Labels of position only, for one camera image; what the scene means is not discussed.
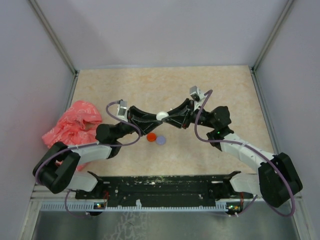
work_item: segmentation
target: white cable tray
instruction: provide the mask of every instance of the white cable tray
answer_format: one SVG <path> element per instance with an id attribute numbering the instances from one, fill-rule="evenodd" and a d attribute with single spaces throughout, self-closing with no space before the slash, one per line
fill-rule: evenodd
<path id="1" fill-rule="evenodd" d="M 105 209 L 94 209 L 97 202 L 68 202 L 67 207 L 72 212 L 226 212 L 226 202 L 216 202 L 215 206 L 198 206 L 198 207 L 143 207 L 137 201 L 136 206 L 117 206 L 106 207 Z M 47 201 L 42 203 L 41 211 L 62 212 L 65 211 L 65 203 L 62 201 Z"/>

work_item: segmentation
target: metal frame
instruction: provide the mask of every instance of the metal frame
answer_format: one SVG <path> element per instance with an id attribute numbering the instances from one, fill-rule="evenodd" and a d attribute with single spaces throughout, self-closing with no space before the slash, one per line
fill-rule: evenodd
<path id="1" fill-rule="evenodd" d="M 73 81 L 70 86 L 69 96 L 67 99 L 67 103 L 65 105 L 64 110 L 68 109 L 71 105 L 73 95 L 75 92 L 76 84 L 78 81 L 79 72 L 75 68 L 70 56 L 68 55 L 66 49 L 64 48 L 63 44 L 57 37 L 57 34 L 54 32 L 53 28 L 51 27 L 49 21 L 47 20 L 46 16 L 44 15 L 42 9 L 40 8 L 37 0 L 27 0 L 30 3 L 31 8 L 33 9 L 35 15 L 40 20 L 40 23 L 42 24 L 44 30 L 48 34 L 49 38 L 52 41 L 52 44 L 56 47 L 57 51 L 59 52 L 61 58 L 65 62 L 65 64 L 69 67 L 70 71 L 73 73 Z M 257 60 L 255 61 L 254 65 L 250 68 L 252 81 L 255 87 L 255 90 L 257 92 L 258 100 L 260 102 L 261 110 L 263 113 L 263 117 L 267 126 L 267 130 L 270 136 L 270 140 L 272 143 L 272 147 L 274 149 L 275 153 L 280 152 L 279 142 L 277 140 L 277 135 L 272 123 L 272 120 L 270 118 L 270 112 L 268 110 L 268 105 L 266 103 L 263 90 L 261 88 L 259 78 L 257 76 L 257 70 L 259 66 L 261 65 L 264 57 L 268 53 L 269 49 L 272 46 L 272 43 L 276 39 L 281 26 L 287 19 L 288 15 L 290 14 L 291 10 L 293 9 L 294 3 L 296 0 L 288 0 L 280 17 L 278 18 L 276 24 L 274 25 L 274 28 L 272 32 L 270 33 L 264 47 L 262 48 Z M 52 201 L 56 202 L 62 202 L 64 201 L 64 198 L 66 196 L 67 192 L 63 191 L 59 194 L 52 194 L 48 189 L 46 189 L 44 186 L 41 185 L 35 185 L 31 199 L 29 202 L 29 206 L 26 212 L 26 216 L 24 219 L 23 226 L 21 228 L 19 239 L 27 240 L 31 239 L 37 218 L 39 215 L 39 211 L 41 210 L 41 207 L 43 203 L 48 203 Z M 75 202 L 78 201 L 75 199 L 75 194 L 72 192 L 69 195 L 69 198 L 71 201 Z M 308 210 L 304 204 L 304 201 L 301 197 L 301 195 L 295 196 L 296 200 L 296 214 L 294 215 L 294 221 L 296 223 L 297 231 L 299 233 L 299 236 L 301 239 L 304 240 L 315 240 L 316 234 L 313 228 L 312 221 L 310 219 L 310 216 L 308 214 Z"/>
<path id="2" fill-rule="evenodd" d="M 43 13 L 41 7 L 39 6 L 38 2 L 36 0 L 27 0 L 33 9 L 34 14 L 38 17 L 40 23 L 42 24 L 44 30 L 46 31 L 48 37 L 50 38 L 51 42 L 55 46 L 56 50 L 60 54 L 61 58 L 65 62 L 65 64 L 69 67 L 70 71 L 75 75 L 77 73 L 77 70 L 70 58 L 70 56 L 67 53 L 66 48 L 63 46 L 59 38 L 57 37 L 57 34 L 51 27 L 50 23 L 48 22 L 45 14 Z"/>
<path id="3" fill-rule="evenodd" d="M 286 2 L 286 5 L 285 5 L 284 9 L 282 10 L 281 15 L 279 16 L 278 20 L 276 21 L 267 41 L 265 42 L 258 58 L 256 59 L 254 65 L 252 67 L 253 73 L 255 73 L 257 71 L 262 60 L 264 59 L 264 57 L 268 53 L 270 47 L 272 46 L 272 43 L 274 42 L 274 40 L 276 39 L 276 37 L 279 33 L 281 26 L 284 24 L 285 20 L 287 19 L 288 15 L 290 14 L 291 10 L 293 9 L 295 2 L 296 2 L 296 0 L 288 0 Z"/>

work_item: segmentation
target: gray wall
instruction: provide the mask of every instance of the gray wall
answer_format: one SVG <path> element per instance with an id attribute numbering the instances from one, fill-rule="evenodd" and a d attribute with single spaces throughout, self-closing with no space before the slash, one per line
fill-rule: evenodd
<path id="1" fill-rule="evenodd" d="M 252 65 L 287 0 L 38 0 L 78 69 Z"/>
<path id="2" fill-rule="evenodd" d="M 0 239 L 18 238 L 46 151 L 41 136 L 66 103 L 72 74 L 26 0 L 0 8 Z"/>
<path id="3" fill-rule="evenodd" d="M 320 1 L 298 0 L 258 70 L 282 151 L 320 238 Z"/>

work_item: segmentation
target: red plastic bag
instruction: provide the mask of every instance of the red plastic bag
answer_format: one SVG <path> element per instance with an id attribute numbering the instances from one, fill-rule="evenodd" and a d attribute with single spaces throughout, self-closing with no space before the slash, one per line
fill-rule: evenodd
<path id="1" fill-rule="evenodd" d="M 97 141 L 96 129 L 101 122 L 101 114 L 92 103 L 76 101 L 56 126 L 42 136 L 42 140 L 48 148 L 59 141 L 66 145 L 94 143 Z M 84 166 L 78 166 L 77 170 L 80 171 Z"/>

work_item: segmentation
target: beige tabletop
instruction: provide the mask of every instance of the beige tabletop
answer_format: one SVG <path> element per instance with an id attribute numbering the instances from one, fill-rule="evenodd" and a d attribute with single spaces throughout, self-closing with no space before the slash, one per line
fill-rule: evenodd
<path id="1" fill-rule="evenodd" d="M 128 107 L 134 105 L 155 114 L 167 112 L 190 98 L 189 88 L 194 85 L 203 92 L 213 89 L 206 111 L 228 106 L 232 120 L 230 128 L 244 140 L 272 152 L 248 66 L 81 70 L 72 101 L 93 103 L 104 123 L 115 124 L 117 122 L 105 111 L 110 102 L 123 99 L 128 102 Z M 117 107 L 111 107 L 111 111 L 116 114 Z M 198 131 L 205 138 L 212 129 L 200 126 Z M 89 163 L 84 171 L 92 171 L 99 176 L 229 174 L 236 170 L 253 173 L 235 157 L 199 141 L 193 124 L 185 130 L 164 123 L 154 133 L 163 135 L 166 144 L 148 142 L 144 136 L 136 144 L 122 147 L 114 158 Z M 134 133 L 119 141 L 129 143 L 136 137 Z"/>

